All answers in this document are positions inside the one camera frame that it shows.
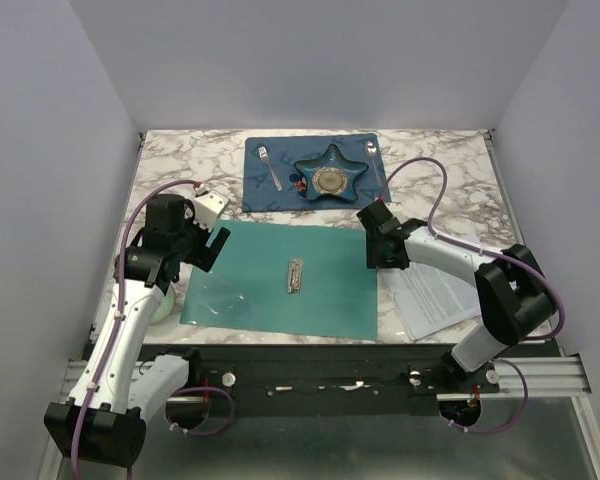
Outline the printed paper sheets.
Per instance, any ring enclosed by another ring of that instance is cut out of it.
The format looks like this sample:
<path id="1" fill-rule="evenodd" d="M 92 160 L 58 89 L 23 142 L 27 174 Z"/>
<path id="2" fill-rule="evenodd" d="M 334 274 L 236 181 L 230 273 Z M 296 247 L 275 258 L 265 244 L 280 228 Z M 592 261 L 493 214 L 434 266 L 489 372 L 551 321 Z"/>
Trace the printed paper sheets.
<path id="1" fill-rule="evenodd" d="M 421 340 L 480 315 L 478 295 L 466 282 L 428 265 L 380 270 L 401 323 L 412 340 Z"/>

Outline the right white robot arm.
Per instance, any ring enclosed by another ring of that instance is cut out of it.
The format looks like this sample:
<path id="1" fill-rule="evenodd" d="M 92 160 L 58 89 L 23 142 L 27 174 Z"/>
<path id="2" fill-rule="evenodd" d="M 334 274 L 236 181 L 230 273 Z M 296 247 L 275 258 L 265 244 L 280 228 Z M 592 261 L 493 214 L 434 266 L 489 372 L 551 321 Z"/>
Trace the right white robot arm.
<path id="1" fill-rule="evenodd" d="M 400 222 L 381 201 L 359 211 L 357 218 L 366 233 L 368 268 L 405 270 L 423 264 L 476 291 L 482 323 L 443 356 L 439 370 L 451 391 L 465 390 L 477 370 L 559 311 L 535 257 L 521 244 L 490 251 L 445 239 L 423 220 Z"/>

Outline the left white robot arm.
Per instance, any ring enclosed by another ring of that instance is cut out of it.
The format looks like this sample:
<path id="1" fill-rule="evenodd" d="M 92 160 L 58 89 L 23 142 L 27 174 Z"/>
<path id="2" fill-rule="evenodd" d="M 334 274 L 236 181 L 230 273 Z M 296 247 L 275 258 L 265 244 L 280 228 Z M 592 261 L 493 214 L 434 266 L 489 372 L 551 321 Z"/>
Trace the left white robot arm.
<path id="1" fill-rule="evenodd" d="M 148 326 L 178 282 L 180 267 L 211 270 L 230 232 L 216 224 L 228 206 L 216 191 L 188 199 L 153 193 L 135 209 L 145 215 L 137 234 L 124 229 L 115 262 L 115 289 L 95 347 L 63 402 L 48 405 L 44 425 L 77 469 L 82 460 L 132 469 L 149 419 L 175 391 L 194 393 L 202 380 L 198 354 L 156 358 L 135 380 Z"/>

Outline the teal plastic folder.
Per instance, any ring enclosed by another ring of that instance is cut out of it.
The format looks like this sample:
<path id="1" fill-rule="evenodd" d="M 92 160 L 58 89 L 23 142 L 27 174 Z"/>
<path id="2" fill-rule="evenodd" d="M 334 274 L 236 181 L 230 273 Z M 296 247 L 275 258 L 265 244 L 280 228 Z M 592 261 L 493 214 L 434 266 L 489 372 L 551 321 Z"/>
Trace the teal plastic folder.
<path id="1" fill-rule="evenodd" d="M 194 269 L 180 322 L 374 341 L 377 274 L 361 230 L 225 220 L 212 269 Z"/>

